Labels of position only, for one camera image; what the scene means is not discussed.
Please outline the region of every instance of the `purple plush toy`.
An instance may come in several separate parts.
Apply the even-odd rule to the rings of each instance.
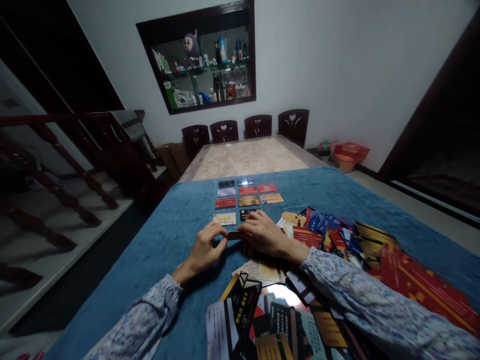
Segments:
[[[185,35],[183,46],[185,47],[185,53],[188,56],[186,60],[188,61],[188,68],[196,68],[200,65],[200,46],[197,41],[197,29],[195,29],[195,35],[188,33]]]

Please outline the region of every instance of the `patterned shirt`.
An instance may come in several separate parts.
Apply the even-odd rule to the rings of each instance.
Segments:
[[[480,359],[480,340],[342,258],[312,248],[300,268],[391,359]],[[182,291],[166,275],[84,359],[151,359]]]

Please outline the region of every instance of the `person's right hand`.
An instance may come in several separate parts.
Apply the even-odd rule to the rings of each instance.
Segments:
[[[262,210],[250,212],[237,230],[246,233],[246,240],[258,251],[295,264],[303,263],[310,252],[304,243],[285,235]]]

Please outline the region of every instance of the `chair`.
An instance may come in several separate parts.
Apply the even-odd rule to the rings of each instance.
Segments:
[[[245,139],[272,136],[272,115],[255,115],[245,120]]]
[[[211,137],[214,144],[238,141],[239,127],[235,120],[224,120],[210,125]]]
[[[310,110],[307,109],[282,112],[278,115],[278,133],[303,149],[307,137],[309,113]]]
[[[181,130],[188,159],[195,159],[204,145],[210,144],[209,127],[207,125],[192,125]]]

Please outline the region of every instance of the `blue tablecloth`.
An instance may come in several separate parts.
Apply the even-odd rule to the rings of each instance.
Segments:
[[[284,202],[262,205],[274,221],[284,211],[299,212],[311,206],[349,223],[357,219],[385,229],[397,237],[409,255],[467,293],[471,304],[480,304],[478,256],[338,170],[320,167],[252,178],[256,185],[278,186]],[[238,206],[215,210],[219,180],[184,182],[171,188],[47,353],[46,360],[82,358],[136,298],[188,256],[196,233],[212,220],[213,214],[236,212],[237,224],[241,223]],[[217,264],[186,286],[178,316],[161,340],[155,359],[207,357],[205,311],[208,304],[218,301],[232,271],[247,261],[242,250],[242,244],[233,241]]]

